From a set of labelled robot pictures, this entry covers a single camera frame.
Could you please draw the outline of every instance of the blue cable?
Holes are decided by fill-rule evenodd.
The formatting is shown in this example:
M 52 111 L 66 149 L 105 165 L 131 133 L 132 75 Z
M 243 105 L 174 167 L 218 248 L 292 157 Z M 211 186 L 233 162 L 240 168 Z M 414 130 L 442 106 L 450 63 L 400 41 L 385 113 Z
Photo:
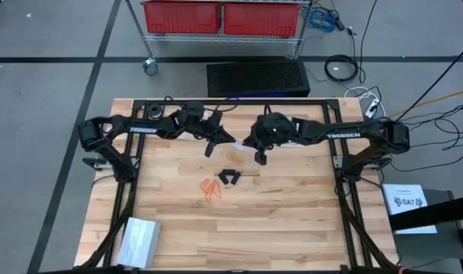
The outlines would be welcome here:
M 308 13 L 308 9 L 301 10 L 301 16 L 304 18 Z M 323 8 L 313 8 L 309 13 L 308 24 L 309 28 L 317 28 L 325 33 L 335 31 L 336 20 L 330 11 L 325 11 Z

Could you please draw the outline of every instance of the red plastic crate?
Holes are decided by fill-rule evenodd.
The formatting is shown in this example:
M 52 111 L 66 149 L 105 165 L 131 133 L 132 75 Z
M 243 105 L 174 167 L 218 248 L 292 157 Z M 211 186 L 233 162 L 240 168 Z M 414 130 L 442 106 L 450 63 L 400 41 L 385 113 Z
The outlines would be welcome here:
M 150 1 L 142 5 L 149 33 L 218 32 L 218 3 Z
M 298 13 L 298 4 L 225 4 L 225 33 L 295 36 Z

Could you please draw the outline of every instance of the white cable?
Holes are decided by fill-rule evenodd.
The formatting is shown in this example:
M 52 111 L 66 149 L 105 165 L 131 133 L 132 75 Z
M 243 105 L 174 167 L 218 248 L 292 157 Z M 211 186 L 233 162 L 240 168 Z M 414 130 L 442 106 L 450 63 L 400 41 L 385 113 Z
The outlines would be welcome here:
M 354 90 L 363 90 L 363 91 L 367 91 L 365 92 L 364 94 L 360 95 L 358 98 L 359 100 L 363 100 L 363 99 L 366 99 L 368 97 L 374 97 L 375 99 L 378 100 L 378 97 L 377 95 L 373 94 L 371 91 L 370 91 L 370 88 L 366 88 L 366 87 L 354 87 L 354 88 L 349 88 L 348 90 L 345 91 L 345 94 L 343 95 L 344 97 L 346 97 L 346 95 L 351 92 L 351 91 L 354 91 Z M 382 102 L 379 103 L 379 105 L 381 106 L 381 109 L 382 109 L 382 112 L 384 114 L 384 117 L 387 116 L 386 112 L 385 112 L 385 108 L 384 106 L 382 105 Z

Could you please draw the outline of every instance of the black metal frame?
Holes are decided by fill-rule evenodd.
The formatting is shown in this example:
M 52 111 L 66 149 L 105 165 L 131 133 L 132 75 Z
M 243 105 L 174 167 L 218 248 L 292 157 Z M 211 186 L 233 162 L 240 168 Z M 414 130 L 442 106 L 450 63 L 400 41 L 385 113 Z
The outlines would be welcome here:
M 176 100 L 178 103 L 185 103 L 187 102 L 186 100 Z M 143 108 L 143 113 L 146 115 L 147 111 L 147 106 L 149 104 L 163 104 L 163 100 L 134 100 L 133 106 L 132 106 L 132 117 L 137 117 L 137 114 L 139 110 Z M 174 105 L 175 102 L 165 102 L 167 105 Z M 230 101 L 223 101 L 223 100 L 204 100 L 204 104 L 210 104 L 210 105 L 216 105 L 216 104 L 221 104 L 221 105 L 233 105 L 236 104 L 236 102 L 230 100 Z M 261 100 L 261 99 L 256 99 L 256 100 L 242 100 L 240 102 L 240 105 L 264 105 L 264 104 L 269 104 L 269 105 L 312 105 L 312 106 L 321 106 L 323 109 L 323 114 L 324 114 L 324 122 L 325 123 L 331 123 L 331 117 L 329 113 L 329 109 L 332 109 L 334 112 L 334 118 L 337 122 L 342 122 L 341 118 L 341 113 L 340 113 L 340 105 L 338 103 L 338 100 L 333 99 L 333 100 Z M 144 144 L 144 134 L 139 134 L 139 144 L 137 148 L 136 155 L 134 157 L 137 157 L 138 159 L 141 158 L 142 153 L 143 153 L 143 144 Z M 127 136 L 126 140 L 126 146 L 125 146 L 125 153 L 129 154 L 132 148 L 132 143 L 133 143 L 133 134 L 129 133 Z M 343 155 L 348 155 L 348 147 L 346 145 L 345 140 L 340 140 L 341 144 L 341 149 Z M 343 188 L 343 178 L 341 177 L 341 168 L 340 167 L 335 167 L 333 163 L 333 157 L 337 156 L 337 148 L 335 145 L 334 140 L 329 140 L 329 146 L 330 146 L 330 153 L 331 153 L 331 159 L 332 159 L 332 165 L 334 166 L 335 170 L 335 180 L 336 180 L 336 185 L 338 188 L 338 193 L 339 193 L 339 203 L 340 207 L 345 205 L 345 203 L 342 201 L 342 199 L 345 199 L 345 191 Z M 139 176 L 139 166 L 137 168 L 137 180 L 131 184 L 130 186 L 130 192 L 129 192 L 129 202 L 130 202 L 130 213 L 129 217 L 132 214 L 133 211 L 133 206 L 135 203 L 135 195 L 136 195 L 136 186 L 138 183 L 138 176 Z M 111 218 L 111 223 L 110 227 L 114 228 L 114 225 L 117 223 L 118 218 L 121 217 L 120 210 L 121 210 L 121 204 L 122 204 L 122 199 L 123 199 L 123 189 L 124 189 L 124 184 L 125 183 L 118 183 L 117 187 L 117 193 L 115 195 L 115 202 L 113 206 L 113 214 Z M 350 183 L 350 191 L 352 195 L 352 204 L 353 204 L 353 210 L 355 212 L 355 219 L 358 222 L 358 225 L 360 225 L 361 228 L 363 228 L 363 219 L 362 219 L 362 210 L 360 207 L 360 202 L 359 202 L 359 197 L 358 193 L 356 190 L 356 185 L 355 183 Z M 342 221 L 343 221 L 343 230 L 345 234 L 345 239 L 346 239 L 346 248 L 348 251 L 349 255 L 349 260 L 350 260 L 350 265 L 351 267 L 358 266 L 357 258 L 356 258 L 356 253 L 355 253 L 355 246 L 353 243 L 353 234 L 352 230 L 350 227 L 350 221 L 346 216 L 346 213 L 342 210 Z M 369 248 L 366 246 L 366 244 L 361 241 L 362 245 L 362 255 L 365 261 L 365 266 L 367 267 L 372 267 L 372 259 L 370 257 L 370 252 Z M 109 248 L 107 249 L 106 253 L 104 254 L 104 261 L 103 261 L 103 267 L 108 267 L 110 266 L 110 261 L 111 257 L 113 255 L 113 246 L 114 242 L 111 243 Z

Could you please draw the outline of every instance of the white paper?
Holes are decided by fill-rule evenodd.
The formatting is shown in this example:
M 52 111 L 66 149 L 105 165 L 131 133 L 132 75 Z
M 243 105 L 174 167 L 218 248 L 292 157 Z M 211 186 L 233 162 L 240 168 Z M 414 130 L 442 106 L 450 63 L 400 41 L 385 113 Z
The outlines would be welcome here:
M 384 189 L 384 196 L 387 201 L 390 215 L 418 209 L 428 205 L 421 185 L 385 184 L 382 188 Z M 409 228 L 395 232 L 395 234 L 435 233 L 437 233 L 437 231 L 434 225 L 422 228 Z

